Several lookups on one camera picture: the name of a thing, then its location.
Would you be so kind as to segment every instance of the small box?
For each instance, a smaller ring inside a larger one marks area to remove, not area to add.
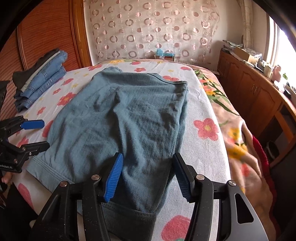
[[[243,60],[255,65],[258,62],[260,55],[253,56],[239,47],[235,47],[234,53]]]

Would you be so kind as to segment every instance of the metal screw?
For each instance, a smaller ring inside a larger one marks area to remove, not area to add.
[[[98,174],[92,175],[91,176],[91,179],[94,180],[94,181],[99,180],[100,179],[100,175],[98,175]]]
[[[196,179],[197,180],[204,180],[205,179],[205,176],[204,175],[201,175],[201,174],[198,174],[198,175],[196,175]]]
[[[67,181],[61,181],[61,182],[59,183],[59,185],[60,185],[61,187],[65,187],[65,186],[68,185],[68,182],[67,182]]]
[[[230,186],[236,186],[237,185],[237,183],[235,182],[235,181],[233,181],[233,180],[229,180],[228,181],[228,184],[230,185]]]

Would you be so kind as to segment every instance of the bed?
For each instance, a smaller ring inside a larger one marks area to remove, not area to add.
[[[116,66],[124,72],[158,73],[170,81],[188,82],[186,130],[181,148],[184,160],[197,173],[204,174],[212,181],[225,183],[230,178],[234,179],[255,208],[269,240],[275,240],[275,228],[269,215],[273,205],[273,193],[270,191],[272,182],[268,178],[264,152],[228,101],[217,78],[204,68],[169,61],[113,60],[69,71],[30,109],[19,113],[29,120],[43,119],[45,127],[21,130],[9,141],[21,146],[46,140],[51,123],[63,106],[91,81],[93,75],[109,66]],[[21,174],[14,175],[13,182],[31,208],[39,214],[51,193],[25,170],[25,166]],[[193,205],[182,197],[176,178],[173,178],[165,205],[157,217],[152,240],[184,239],[192,210]],[[78,222],[80,239],[84,240],[80,215]],[[216,240],[217,226],[218,203],[215,202],[210,240]]]

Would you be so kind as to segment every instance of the stack of folded clothes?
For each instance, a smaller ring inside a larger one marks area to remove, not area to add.
[[[17,71],[12,80],[17,87],[14,98],[18,112],[28,109],[46,90],[66,74],[62,66],[68,54],[53,49],[38,59],[35,65],[26,71]]]

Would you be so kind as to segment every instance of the beige curtain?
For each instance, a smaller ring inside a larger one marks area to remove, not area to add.
[[[244,23],[243,44],[244,48],[252,48],[251,27],[253,23],[252,0],[237,0],[242,10],[242,19]]]

